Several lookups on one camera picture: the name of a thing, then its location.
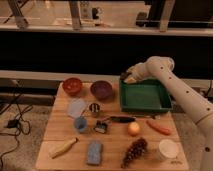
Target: bowl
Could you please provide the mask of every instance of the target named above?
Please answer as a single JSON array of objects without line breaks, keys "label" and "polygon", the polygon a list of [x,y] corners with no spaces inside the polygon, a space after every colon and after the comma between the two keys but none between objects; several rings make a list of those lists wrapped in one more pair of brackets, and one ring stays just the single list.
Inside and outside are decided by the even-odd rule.
[{"label": "bowl", "polygon": [[98,100],[105,100],[113,93],[112,85],[104,80],[94,82],[90,87],[90,91]]},{"label": "bowl", "polygon": [[176,142],[170,139],[162,139],[158,145],[157,156],[161,161],[174,159],[179,153]]},{"label": "bowl", "polygon": [[68,95],[75,96],[82,89],[82,81],[79,78],[71,77],[63,81],[62,87]]}]

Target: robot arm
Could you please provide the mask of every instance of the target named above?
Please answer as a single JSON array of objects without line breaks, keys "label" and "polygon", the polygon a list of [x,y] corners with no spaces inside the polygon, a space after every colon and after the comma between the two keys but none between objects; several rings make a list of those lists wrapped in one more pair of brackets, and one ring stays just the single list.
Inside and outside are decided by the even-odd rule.
[{"label": "robot arm", "polygon": [[173,68],[174,61],[171,58],[153,56],[145,63],[138,63],[129,68],[127,72],[130,75],[124,82],[135,83],[148,77],[155,77],[166,87],[205,135],[206,146],[200,171],[210,171],[213,168],[213,105],[176,77],[172,73]]}]

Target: blue bowl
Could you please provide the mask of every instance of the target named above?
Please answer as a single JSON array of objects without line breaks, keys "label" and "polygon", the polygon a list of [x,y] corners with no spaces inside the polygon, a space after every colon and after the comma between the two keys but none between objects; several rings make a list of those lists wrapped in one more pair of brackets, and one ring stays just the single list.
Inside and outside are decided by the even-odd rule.
[{"label": "blue bowl", "polygon": [[74,120],[74,127],[79,133],[83,133],[87,129],[87,120],[80,116]]}]

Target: white cup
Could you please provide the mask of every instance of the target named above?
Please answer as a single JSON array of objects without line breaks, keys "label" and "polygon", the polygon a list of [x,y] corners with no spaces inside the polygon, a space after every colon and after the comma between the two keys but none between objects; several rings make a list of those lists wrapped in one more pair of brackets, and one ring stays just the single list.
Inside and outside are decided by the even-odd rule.
[{"label": "white cup", "polygon": [[174,159],[179,153],[178,145],[170,140],[163,139],[160,141],[157,149],[157,155],[159,160],[165,161],[167,159]]}]

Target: dark background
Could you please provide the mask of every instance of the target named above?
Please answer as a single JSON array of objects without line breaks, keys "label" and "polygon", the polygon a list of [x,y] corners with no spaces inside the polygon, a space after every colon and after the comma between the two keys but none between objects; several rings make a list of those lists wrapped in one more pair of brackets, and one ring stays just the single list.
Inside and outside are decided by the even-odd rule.
[{"label": "dark background", "polygon": [[[159,21],[165,0],[146,0],[151,4],[148,20]],[[213,28],[212,0],[176,0],[171,13],[169,27]],[[159,22],[148,22],[147,26],[158,26]]]},{"label": "dark background", "polygon": [[119,75],[152,55],[181,78],[213,78],[213,38],[0,32],[0,70]]}]

